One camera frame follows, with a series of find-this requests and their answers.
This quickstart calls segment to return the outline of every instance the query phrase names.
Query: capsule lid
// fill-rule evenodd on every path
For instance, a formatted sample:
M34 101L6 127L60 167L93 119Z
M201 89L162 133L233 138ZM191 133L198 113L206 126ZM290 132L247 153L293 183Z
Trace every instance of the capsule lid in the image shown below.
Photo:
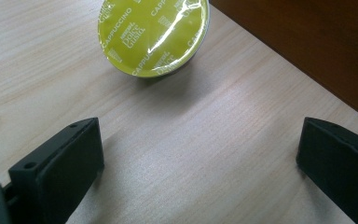
M105 0L98 23L103 53L129 75L169 74L200 47L209 13L208 0Z

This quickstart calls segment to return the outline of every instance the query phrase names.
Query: wood grain surface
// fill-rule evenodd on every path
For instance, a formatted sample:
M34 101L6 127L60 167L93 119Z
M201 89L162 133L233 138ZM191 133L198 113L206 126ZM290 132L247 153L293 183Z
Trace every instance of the wood grain surface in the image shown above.
M358 110L358 1L210 2Z
M305 117L358 113L220 11L172 76L118 72L102 1L0 0L0 183L68 124L98 117L105 170L68 223L352 223L296 166Z

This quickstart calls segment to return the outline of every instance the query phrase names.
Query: wooden table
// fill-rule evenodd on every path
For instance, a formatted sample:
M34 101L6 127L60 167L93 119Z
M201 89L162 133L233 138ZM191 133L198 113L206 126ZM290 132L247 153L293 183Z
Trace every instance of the wooden table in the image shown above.
M302 122L358 113L211 7L191 63L124 75L102 1L0 1L0 182L66 125L100 119L105 170L68 223L351 223L296 166Z

